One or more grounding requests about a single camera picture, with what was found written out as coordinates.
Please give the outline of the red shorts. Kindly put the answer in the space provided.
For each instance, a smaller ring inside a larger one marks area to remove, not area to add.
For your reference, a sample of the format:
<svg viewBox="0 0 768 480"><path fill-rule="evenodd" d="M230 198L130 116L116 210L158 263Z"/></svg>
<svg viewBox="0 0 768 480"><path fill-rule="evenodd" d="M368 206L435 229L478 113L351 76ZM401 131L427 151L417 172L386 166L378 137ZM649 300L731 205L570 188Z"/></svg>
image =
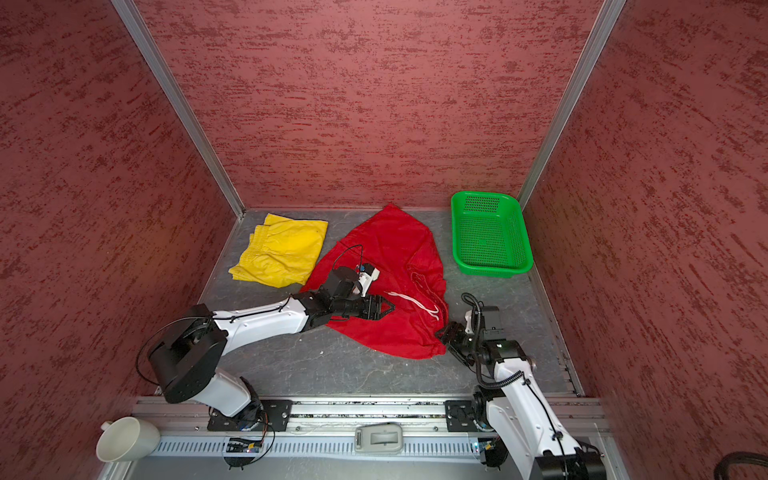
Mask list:
<svg viewBox="0 0 768 480"><path fill-rule="evenodd" d="M380 271L370 293L392 302L395 311L379 321L332 320L328 327L395 357L425 360L445 354L436 333L449 317L447 285L431 230L390 204L337 241L301 290L316 290L334 266L355 267L359 261Z"/></svg>

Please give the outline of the yellow shorts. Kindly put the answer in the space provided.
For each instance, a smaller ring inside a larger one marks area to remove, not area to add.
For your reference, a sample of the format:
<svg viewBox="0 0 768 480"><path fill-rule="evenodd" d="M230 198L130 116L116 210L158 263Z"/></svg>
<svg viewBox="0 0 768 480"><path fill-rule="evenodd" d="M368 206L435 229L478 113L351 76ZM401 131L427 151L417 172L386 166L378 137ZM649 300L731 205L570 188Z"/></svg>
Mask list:
<svg viewBox="0 0 768 480"><path fill-rule="evenodd" d="M274 288L304 285L322 251L328 222L268 214L249 235L247 248L228 272L236 281Z"/></svg>

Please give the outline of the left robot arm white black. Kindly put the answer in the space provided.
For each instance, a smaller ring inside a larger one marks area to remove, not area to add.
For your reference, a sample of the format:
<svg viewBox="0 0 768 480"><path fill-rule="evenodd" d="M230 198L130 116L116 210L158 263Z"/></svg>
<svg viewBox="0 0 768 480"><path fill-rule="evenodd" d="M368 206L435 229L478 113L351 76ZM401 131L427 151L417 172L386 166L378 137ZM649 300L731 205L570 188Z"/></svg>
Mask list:
<svg viewBox="0 0 768 480"><path fill-rule="evenodd" d="M200 304L171 322L147 349L147 360L165 401L194 401L209 408L210 431L253 431L266 427L267 415L255 389L227 373L221 359L273 337L294 335L331 321L377 322L395 305L381 295L360 293L357 281L309 290L270 305L212 311Z"/></svg>

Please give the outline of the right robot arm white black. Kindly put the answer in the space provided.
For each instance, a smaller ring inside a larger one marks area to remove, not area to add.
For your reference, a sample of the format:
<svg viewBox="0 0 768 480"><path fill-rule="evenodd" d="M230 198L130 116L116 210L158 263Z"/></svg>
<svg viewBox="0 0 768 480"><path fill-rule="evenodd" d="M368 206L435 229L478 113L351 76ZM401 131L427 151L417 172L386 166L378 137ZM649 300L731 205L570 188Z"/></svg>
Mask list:
<svg viewBox="0 0 768 480"><path fill-rule="evenodd" d="M496 329L457 322L436 337L477 380L473 393L482 465L498 469L511 461L522 479L606 479L601 452L573 437L546 401L533 367L518 342Z"/></svg>

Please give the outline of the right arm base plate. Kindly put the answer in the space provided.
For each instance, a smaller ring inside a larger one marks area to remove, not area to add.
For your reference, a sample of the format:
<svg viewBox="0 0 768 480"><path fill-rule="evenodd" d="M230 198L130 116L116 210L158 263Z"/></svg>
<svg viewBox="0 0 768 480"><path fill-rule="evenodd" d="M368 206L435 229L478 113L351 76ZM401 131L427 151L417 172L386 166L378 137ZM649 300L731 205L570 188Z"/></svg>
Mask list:
<svg viewBox="0 0 768 480"><path fill-rule="evenodd" d="M488 428L483 410L474 400L446 400L443 405L449 432L480 432Z"/></svg>

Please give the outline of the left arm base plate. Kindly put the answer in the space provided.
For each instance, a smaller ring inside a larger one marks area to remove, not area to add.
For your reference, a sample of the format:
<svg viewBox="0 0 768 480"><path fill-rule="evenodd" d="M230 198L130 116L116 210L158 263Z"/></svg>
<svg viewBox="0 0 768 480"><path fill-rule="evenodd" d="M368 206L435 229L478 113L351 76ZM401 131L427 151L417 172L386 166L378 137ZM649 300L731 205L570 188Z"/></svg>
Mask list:
<svg viewBox="0 0 768 480"><path fill-rule="evenodd" d="M256 400L231 417L216 409L209 409L207 430L210 432L264 432L272 428L283 432L291 414L290 400Z"/></svg>

